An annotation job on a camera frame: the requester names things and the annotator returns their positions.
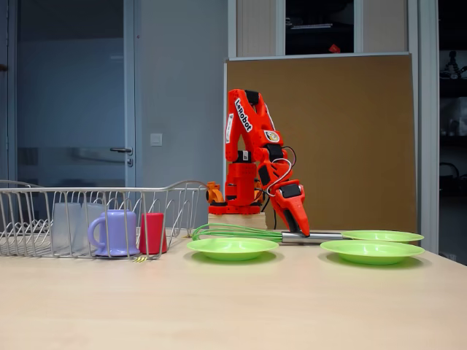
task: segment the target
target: glass door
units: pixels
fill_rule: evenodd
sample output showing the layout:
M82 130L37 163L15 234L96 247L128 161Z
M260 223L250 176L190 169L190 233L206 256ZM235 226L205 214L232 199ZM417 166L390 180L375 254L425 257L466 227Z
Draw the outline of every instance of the glass door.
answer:
M48 187L135 186L133 0L13 2L10 179Z

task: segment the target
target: light switch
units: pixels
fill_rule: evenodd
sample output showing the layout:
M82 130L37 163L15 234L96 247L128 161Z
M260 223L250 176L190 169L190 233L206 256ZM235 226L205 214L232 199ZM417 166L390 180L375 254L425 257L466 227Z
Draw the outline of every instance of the light switch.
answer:
M152 147L162 146L162 134L161 133L151 133L151 146Z

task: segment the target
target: mug handle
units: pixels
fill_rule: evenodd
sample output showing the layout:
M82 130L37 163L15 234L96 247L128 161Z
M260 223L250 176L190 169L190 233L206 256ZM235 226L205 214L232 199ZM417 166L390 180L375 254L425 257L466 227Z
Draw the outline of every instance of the mug handle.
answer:
M94 238L94 229L97 225L105 223L105 217L98 217L94 221L91 222L88 228L88 240L93 246L97 246L98 248L104 248L105 243L101 243L95 240Z

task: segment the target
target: white wall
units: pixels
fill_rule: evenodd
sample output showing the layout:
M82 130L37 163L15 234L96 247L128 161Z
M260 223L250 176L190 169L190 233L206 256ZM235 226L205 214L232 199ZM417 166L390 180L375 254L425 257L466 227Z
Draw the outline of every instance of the white wall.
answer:
M222 181L227 3L140 1L138 185L162 187L183 179ZM151 133L163 134L162 147L150 146ZM198 212L207 213L206 206Z

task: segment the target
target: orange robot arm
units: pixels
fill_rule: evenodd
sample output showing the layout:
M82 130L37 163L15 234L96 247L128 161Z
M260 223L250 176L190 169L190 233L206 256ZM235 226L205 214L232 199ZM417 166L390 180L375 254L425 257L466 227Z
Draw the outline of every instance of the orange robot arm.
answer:
M246 150L238 150L242 136ZM259 175L276 213L291 232L309 236L303 207L305 192L298 180L290 180L293 164L287 158L283 140L260 93L235 89L228 92L225 127L225 158L228 162L225 202L212 203L213 214L257 214L255 178Z

